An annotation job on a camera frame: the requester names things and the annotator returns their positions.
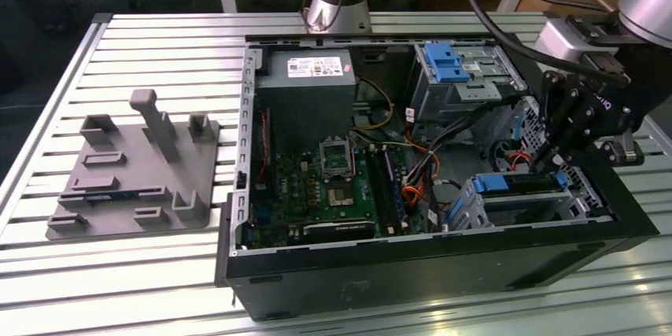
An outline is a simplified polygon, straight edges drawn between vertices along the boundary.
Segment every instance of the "ram slot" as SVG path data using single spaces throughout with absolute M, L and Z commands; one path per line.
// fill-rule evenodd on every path
M 382 151 L 366 152 L 367 180 L 375 205 L 379 234 L 394 235 L 401 230 L 391 186 L 389 185 L 387 164 Z

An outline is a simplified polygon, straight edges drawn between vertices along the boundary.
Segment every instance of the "label sticker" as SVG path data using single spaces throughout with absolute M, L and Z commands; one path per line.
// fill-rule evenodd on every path
M 461 68 L 463 68 L 465 71 L 481 71 L 481 67 L 477 63 L 463 64 L 461 65 Z
M 339 57 L 290 58 L 286 61 L 286 75 L 289 78 L 342 76 Z
M 415 122 L 415 109 L 406 108 L 406 122 Z
M 431 210 L 427 210 L 427 219 L 433 224 L 438 225 L 437 214 Z

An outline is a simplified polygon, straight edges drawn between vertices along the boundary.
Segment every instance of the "power supply label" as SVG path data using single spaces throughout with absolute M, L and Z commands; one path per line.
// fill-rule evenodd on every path
M 339 57 L 290 58 L 286 61 L 286 75 L 289 78 L 342 76 Z

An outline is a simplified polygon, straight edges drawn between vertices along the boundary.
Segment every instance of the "blue plastic clip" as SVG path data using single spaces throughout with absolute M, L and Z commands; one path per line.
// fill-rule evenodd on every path
M 555 180 L 559 184 L 559 187 L 566 188 L 566 185 L 569 185 L 569 180 L 566 179 L 566 175 L 562 172 L 555 172 Z
M 503 175 L 482 175 L 473 179 L 473 187 L 477 193 L 507 190 Z
M 462 83 L 471 79 L 471 76 L 462 69 L 459 58 L 451 51 L 449 44 L 426 43 L 423 50 L 438 83 Z

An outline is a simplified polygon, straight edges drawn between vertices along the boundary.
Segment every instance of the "yellow wire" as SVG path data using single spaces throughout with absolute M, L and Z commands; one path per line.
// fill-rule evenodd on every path
M 370 87 L 375 88 L 377 92 L 385 97 L 385 100 L 387 101 L 387 108 L 389 108 L 387 118 L 385 118 L 385 120 L 379 124 L 353 127 L 354 130 L 359 130 L 359 131 L 373 130 L 373 129 L 377 129 L 378 127 L 385 126 L 387 124 L 387 122 L 391 120 L 394 104 L 391 103 L 391 100 L 389 99 L 387 94 L 385 94 L 385 91 L 382 90 L 382 88 L 379 88 L 378 85 L 373 81 L 370 81 L 369 79 L 362 78 L 362 77 L 359 77 L 358 79 L 362 82 L 366 82 L 370 85 Z

